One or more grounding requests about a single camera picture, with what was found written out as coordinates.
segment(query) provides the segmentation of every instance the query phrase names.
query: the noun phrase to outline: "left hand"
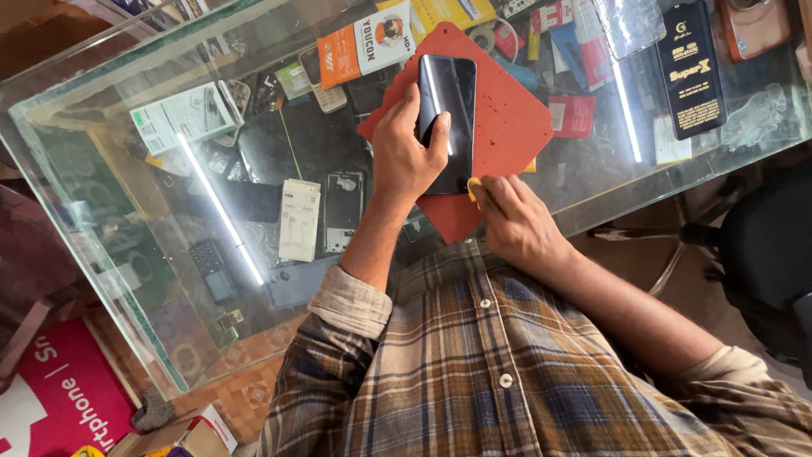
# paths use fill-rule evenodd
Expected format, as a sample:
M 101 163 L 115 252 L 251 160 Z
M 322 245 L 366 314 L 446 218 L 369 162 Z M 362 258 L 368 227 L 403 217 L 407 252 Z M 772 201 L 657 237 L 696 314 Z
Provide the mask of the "left hand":
M 443 112 L 434 122 L 428 149 L 415 137 L 415 123 L 420 112 L 417 83 L 406 90 L 375 126 L 372 136 L 374 151 L 373 196 L 409 208 L 429 188 L 448 163 L 448 129 L 451 115 Z
M 577 251 L 518 176 L 484 176 L 482 185 L 471 185 L 471 192 L 485 218 L 491 252 L 548 284 L 572 268 Z

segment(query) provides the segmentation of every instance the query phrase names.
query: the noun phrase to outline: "red silicone mat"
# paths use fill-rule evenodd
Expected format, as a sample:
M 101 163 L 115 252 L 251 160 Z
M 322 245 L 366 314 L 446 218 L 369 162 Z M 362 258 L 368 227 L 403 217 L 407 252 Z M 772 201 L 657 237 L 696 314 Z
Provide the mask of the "red silicone mat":
M 417 47 L 387 88 L 383 105 L 358 126 L 358 133 L 367 141 L 372 141 L 378 121 L 404 97 L 408 85 L 417 81 L 417 60 L 423 54 L 462 57 L 477 63 L 474 176 L 519 173 L 552 138 L 550 110 L 454 24 L 442 22 Z M 461 241 L 482 219 L 477 204 L 471 203 L 467 194 L 424 195 L 417 205 L 446 243 Z

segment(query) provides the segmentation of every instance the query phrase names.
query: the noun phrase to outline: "glass table top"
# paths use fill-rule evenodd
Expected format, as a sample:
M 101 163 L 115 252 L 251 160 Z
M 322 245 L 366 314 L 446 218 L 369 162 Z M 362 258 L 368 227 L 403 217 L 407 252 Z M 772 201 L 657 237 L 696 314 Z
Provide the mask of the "glass table top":
M 538 6 L 505 14 L 514 2 L 491 4 L 527 41 Z M 662 11 L 672 4 L 659 2 Z M 327 114 L 306 87 L 289 98 L 279 72 L 296 67 L 319 37 L 376 12 L 375 2 L 209 6 L 179 23 L 171 8 L 182 9 L 182 2 L 164 3 L 0 84 L 6 147 L 166 398 L 284 352 L 292 323 L 339 258 L 340 246 L 327 240 L 325 208 L 350 220 L 359 216 L 357 205 L 330 199 L 335 183 L 328 175 L 360 176 L 356 195 L 369 197 L 372 154 L 356 126 L 380 106 L 400 70 L 396 64 L 343 83 L 347 103 Z M 609 58 L 592 90 L 556 67 L 548 32 L 539 37 L 538 59 L 528 60 L 522 46 L 516 56 L 522 70 L 512 74 L 529 70 L 529 92 L 542 103 L 595 101 L 585 137 L 552 138 L 536 171 L 520 175 L 565 235 L 810 137 L 809 90 L 790 45 L 734 64 L 723 52 L 718 13 L 710 18 L 728 122 L 686 140 L 681 147 L 690 158 L 672 163 L 657 164 L 657 149 L 668 141 L 663 125 L 673 133 L 656 46 Z M 483 20 L 466 32 L 487 35 L 486 28 L 499 27 Z M 498 46 L 490 54 L 505 67 L 511 59 Z M 223 138 L 190 141 L 189 152 L 151 155 L 130 110 L 212 81 L 248 90 L 233 145 Z M 287 179 L 323 188 L 310 263 L 279 254 Z M 402 236 L 414 242 L 432 232 L 415 210 Z M 249 343 L 261 349 L 250 356 L 231 350 Z

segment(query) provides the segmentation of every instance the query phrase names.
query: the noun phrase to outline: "checkered shirt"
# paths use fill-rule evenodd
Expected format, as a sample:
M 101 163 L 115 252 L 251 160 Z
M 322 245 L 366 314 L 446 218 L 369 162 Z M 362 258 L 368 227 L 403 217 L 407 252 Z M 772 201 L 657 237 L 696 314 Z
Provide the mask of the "checkered shirt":
M 330 268 L 285 354 L 259 457 L 812 455 L 812 407 L 762 360 L 726 347 L 656 389 L 484 242 L 389 286 Z

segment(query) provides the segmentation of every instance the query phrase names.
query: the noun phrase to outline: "black package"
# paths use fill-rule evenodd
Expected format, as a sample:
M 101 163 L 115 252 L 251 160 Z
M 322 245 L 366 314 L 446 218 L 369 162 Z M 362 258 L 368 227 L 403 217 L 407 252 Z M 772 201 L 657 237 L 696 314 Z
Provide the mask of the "black package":
M 667 35 L 657 42 L 676 139 L 721 127 L 728 120 L 705 2 L 663 13 Z

